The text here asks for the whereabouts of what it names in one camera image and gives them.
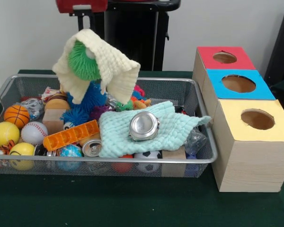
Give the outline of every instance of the green toy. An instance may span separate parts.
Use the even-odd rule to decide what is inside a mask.
[[[92,81],[101,78],[94,54],[78,40],[68,55],[68,65],[82,80]]]
[[[115,110],[117,112],[121,112],[121,111],[124,111],[124,110],[133,110],[133,102],[132,102],[132,100],[129,100],[127,102],[127,104],[125,104],[125,105],[120,103],[120,102],[117,102]]]

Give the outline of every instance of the metal basket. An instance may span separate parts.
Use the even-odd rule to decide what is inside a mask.
[[[145,90],[152,104],[170,100],[174,105],[183,106],[190,116],[206,115],[199,87],[191,79],[139,78],[137,84]],[[46,87],[59,89],[55,75],[19,74],[7,79],[0,89],[0,122],[6,108],[22,97],[40,96]],[[197,153],[196,160],[43,156],[13,156],[11,159],[11,156],[0,155],[0,174],[199,177],[217,158],[211,129],[202,126],[200,131],[209,140]],[[11,163],[32,168],[17,170]]]

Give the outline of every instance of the yellow square lid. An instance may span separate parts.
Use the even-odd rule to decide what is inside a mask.
[[[278,100],[219,102],[235,140],[284,142],[284,110]]]

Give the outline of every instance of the stacked boxes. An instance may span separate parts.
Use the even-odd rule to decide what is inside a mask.
[[[198,82],[219,149],[221,192],[279,192],[284,182],[284,110],[241,47],[198,47]]]

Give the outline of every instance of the white wall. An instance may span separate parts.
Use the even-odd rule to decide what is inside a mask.
[[[182,0],[164,70],[192,70],[199,45],[228,45],[243,46],[264,73],[283,15],[284,0]],[[51,69],[77,29],[54,0],[0,0],[0,86],[19,69]]]

